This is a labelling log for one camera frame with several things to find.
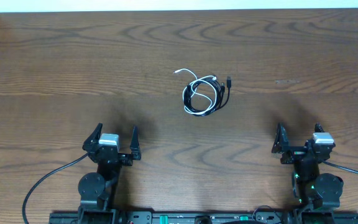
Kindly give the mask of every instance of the white cable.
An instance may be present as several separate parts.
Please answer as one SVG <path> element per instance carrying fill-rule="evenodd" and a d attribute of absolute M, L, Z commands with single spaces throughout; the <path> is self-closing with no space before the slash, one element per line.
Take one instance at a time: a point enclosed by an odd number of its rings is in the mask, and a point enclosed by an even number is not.
<path fill-rule="evenodd" d="M 179 73 L 179 72 L 181 72 L 181 71 L 190 72 L 190 73 L 193 74 L 194 77 L 196 78 L 196 80 L 194 80 L 194 81 L 192 81 L 191 83 L 189 83 L 189 85 L 191 85 L 191 91 L 193 92 L 193 94 L 191 95 L 190 98 L 192 98 L 195 94 L 197 94 L 197 95 L 199 95 L 199 96 L 203 96 L 203 97 L 207 98 L 207 99 L 209 100 L 209 102 L 210 102 L 209 107 L 206 108 L 204 111 L 195 113 L 195 112 L 191 112 L 187 106 L 184 106 L 185 111 L 186 111 L 187 113 L 189 113 L 189 114 L 201 115 L 201 114 L 204 114 L 205 112 L 207 112 L 207 111 L 209 111 L 209 110 L 212 110 L 212 109 L 215 107 L 216 98 L 218 97 L 218 93 L 216 92 L 215 88 L 214 88 L 211 84 L 209 84 L 208 82 L 204 81 L 204 79 L 205 79 L 205 78 L 212 78 L 213 80 L 216 80 L 216 77 L 215 77 L 214 75 L 207 75 L 207 76 L 205 76 L 205 77 L 203 77 L 203 78 L 198 78 L 197 75 L 194 74 L 194 72 L 192 72 L 191 70 L 189 70 L 189 69 L 187 69 L 187 68 L 181 68 L 181 69 L 179 69 L 179 70 L 174 71 L 174 73 Z M 209 86 L 211 86 L 211 88 L 212 88 L 212 89 L 214 90 L 214 92 L 215 92 L 215 100 L 212 101 L 212 99 L 211 99 L 210 97 L 208 97 L 208 96 L 206 96 L 206 95 L 204 95 L 204 94 L 201 94 L 201 93 L 197 93 L 197 88 L 196 88 L 195 90 L 193 89 L 193 85 L 194 85 L 194 83 L 196 83 L 196 82 L 203 82 L 203 83 L 206 83 L 206 84 L 208 84 Z M 183 101 L 185 100 L 185 92 L 186 92 L 186 89 L 187 89 L 187 86 L 185 87 L 185 89 L 183 89 L 183 93 L 182 93 L 182 99 L 183 99 Z"/>

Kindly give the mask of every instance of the tangled cable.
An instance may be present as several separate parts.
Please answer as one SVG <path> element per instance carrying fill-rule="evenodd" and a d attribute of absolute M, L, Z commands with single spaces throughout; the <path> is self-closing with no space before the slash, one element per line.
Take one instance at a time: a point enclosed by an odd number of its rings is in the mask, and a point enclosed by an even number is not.
<path fill-rule="evenodd" d="M 227 80 L 226 80 L 227 98 L 226 98 L 226 101 L 222 105 L 225 86 L 224 86 L 224 83 L 222 83 L 220 85 L 218 83 L 218 81 L 216 81 L 217 80 L 216 76 L 207 75 L 203 78 L 198 78 L 196 74 L 194 74 L 191 70 L 189 70 L 187 68 L 182 68 L 182 69 L 176 70 L 176 71 L 174 71 L 174 73 L 178 73 L 181 71 L 190 72 L 196 78 L 196 80 L 189 83 L 185 87 L 185 89 L 183 89 L 183 97 L 182 98 L 183 98 L 183 103 L 185 105 L 185 111 L 187 113 L 192 114 L 194 116 L 207 116 L 219 109 L 222 109 L 226 105 L 226 103 L 229 101 L 230 88 L 231 88 L 231 78 L 230 77 L 227 77 Z M 214 100 L 212 100 L 210 97 L 208 97 L 204 94 L 197 93 L 197 88 L 201 84 L 206 84 L 206 85 L 209 85 L 210 87 L 212 87 L 212 89 L 215 92 Z M 205 97 L 206 99 L 208 99 L 210 102 L 209 107 L 206 108 L 205 110 L 198 110 L 198 109 L 194 108 L 191 105 L 191 99 L 194 95 L 199 95 L 199 96 L 202 96 L 202 97 Z"/>

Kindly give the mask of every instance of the wooden tabletop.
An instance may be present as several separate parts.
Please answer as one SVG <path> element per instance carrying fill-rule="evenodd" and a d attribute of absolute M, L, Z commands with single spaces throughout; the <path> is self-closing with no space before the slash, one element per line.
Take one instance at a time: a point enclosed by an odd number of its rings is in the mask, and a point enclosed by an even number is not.
<path fill-rule="evenodd" d="M 207 117 L 183 110 L 193 80 L 232 78 L 229 103 Z M 270 153 L 276 125 L 303 144 L 320 122 L 336 141 L 329 161 L 358 169 L 358 9 L 0 14 L 0 223 L 22 223 L 33 184 L 82 156 L 97 123 L 142 160 L 122 170 L 122 208 L 289 208 L 292 166 Z M 45 180 L 30 223 L 75 211 L 90 159 Z M 340 210 L 358 212 L 358 175 Z"/>

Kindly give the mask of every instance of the white background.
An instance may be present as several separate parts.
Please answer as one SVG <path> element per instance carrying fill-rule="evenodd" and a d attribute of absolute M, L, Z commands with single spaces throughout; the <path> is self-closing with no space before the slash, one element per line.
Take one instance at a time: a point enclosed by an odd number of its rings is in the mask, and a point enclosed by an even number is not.
<path fill-rule="evenodd" d="M 0 0 L 0 12 L 352 8 L 358 0 Z"/>

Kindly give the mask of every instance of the wood grain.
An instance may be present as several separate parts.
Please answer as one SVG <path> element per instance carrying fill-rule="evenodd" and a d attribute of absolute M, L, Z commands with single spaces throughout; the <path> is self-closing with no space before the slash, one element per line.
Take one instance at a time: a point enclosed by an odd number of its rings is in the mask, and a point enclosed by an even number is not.
<path fill-rule="evenodd" d="M 231 76 L 227 106 L 185 114 L 191 75 Z M 270 153 L 284 122 L 301 144 L 315 122 L 335 138 L 332 162 L 358 169 L 358 9 L 0 14 L 0 223 L 22 223 L 25 194 L 84 152 L 98 122 L 142 160 L 125 168 L 119 207 L 252 210 L 297 205 L 291 166 Z M 42 183 L 31 223 L 76 210 L 90 160 Z M 358 176 L 341 210 L 358 211 Z"/>

